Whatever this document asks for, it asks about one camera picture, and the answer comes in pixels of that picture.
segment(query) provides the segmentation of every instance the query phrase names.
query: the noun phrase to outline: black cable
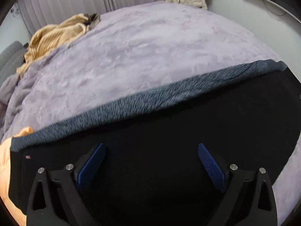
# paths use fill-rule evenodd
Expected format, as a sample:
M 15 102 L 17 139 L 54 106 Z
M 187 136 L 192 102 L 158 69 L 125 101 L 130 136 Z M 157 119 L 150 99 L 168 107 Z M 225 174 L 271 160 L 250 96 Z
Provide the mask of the black cable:
M 262 0 L 262 2 L 263 2 L 263 4 L 265 5 L 266 9 L 267 9 L 269 12 L 271 12 L 271 13 L 273 13 L 273 14 L 275 14 L 275 15 L 279 16 L 279 17 L 281 17 L 281 16 L 284 16 L 284 15 L 286 15 L 286 14 L 287 14 L 287 12 L 284 12 L 284 14 L 282 14 L 282 15 L 276 14 L 276 13 L 272 12 L 270 9 L 268 9 L 268 7 L 267 7 L 267 5 L 266 5 L 266 3 L 265 3 L 265 1 L 264 1 L 264 0 Z

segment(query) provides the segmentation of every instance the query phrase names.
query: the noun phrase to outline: metal screw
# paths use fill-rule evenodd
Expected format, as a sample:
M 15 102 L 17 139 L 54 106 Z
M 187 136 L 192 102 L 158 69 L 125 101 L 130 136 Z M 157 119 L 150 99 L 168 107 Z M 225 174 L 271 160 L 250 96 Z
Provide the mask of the metal screw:
M 73 169 L 73 165 L 72 164 L 68 164 L 67 166 L 66 166 L 66 169 L 68 170 L 68 171 L 70 171 L 70 170 L 72 170 Z
M 259 171 L 262 173 L 262 174 L 265 174 L 266 173 L 266 170 L 264 168 L 259 168 Z
M 38 173 L 43 173 L 45 171 L 45 168 L 44 167 L 41 167 L 38 169 Z
M 235 171 L 235 170 L 237 170 L 238 166 L 235 164 L 231 164 L 230 168 L 231 168 L 231 170 Z

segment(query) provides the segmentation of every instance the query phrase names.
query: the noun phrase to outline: blue textured pad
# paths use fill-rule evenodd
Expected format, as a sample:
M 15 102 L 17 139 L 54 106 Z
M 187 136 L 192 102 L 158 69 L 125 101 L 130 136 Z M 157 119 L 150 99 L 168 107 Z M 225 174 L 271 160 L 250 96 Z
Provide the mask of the blue textured pad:
M 105 155 L 106 147 L 104 144 L 100 144 L 78 173 L 77 188 L 79 190 L 91 184 L 93 177 L 99 169 L 99 166 L 101 165 Z
M 225 174 L 202 143 L 199 144 L 198 155 L 214 187 L 224 193 L 226 191 Z

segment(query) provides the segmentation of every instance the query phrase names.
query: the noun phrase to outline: black garment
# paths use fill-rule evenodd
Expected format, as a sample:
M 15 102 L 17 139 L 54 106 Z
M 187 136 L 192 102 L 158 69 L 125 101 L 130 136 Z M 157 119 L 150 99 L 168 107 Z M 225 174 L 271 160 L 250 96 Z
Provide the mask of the black garment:
M 82 194 L 101 225 L 202 225 L 222 194 L 199 161 L 199 143 L 243 170 L 264 167 L 273 184 L 300 135 L 300 93 L 287 69 L 11 152 L 9 197 L 26 213 L 38 168 L 62 169 L 103 142 L 107 156 Z

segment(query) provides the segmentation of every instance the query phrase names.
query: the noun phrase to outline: white wall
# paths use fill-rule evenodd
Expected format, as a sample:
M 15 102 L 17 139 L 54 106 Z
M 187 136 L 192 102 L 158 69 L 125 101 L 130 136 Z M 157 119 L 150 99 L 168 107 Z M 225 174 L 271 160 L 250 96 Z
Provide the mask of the white wall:
M 249 29 L 282 57 L 301 81 L 301 24 L 291 15 L 269 12 L 262 0 L 206 0 L 210 11 Z M 277 14 L 283 10 L 265 2 Z
M 9 12 L 0 26 L 0 53 L 16 40 L 24 45 L 30 42 L 30 35 L 21 14 L 13 17 Z

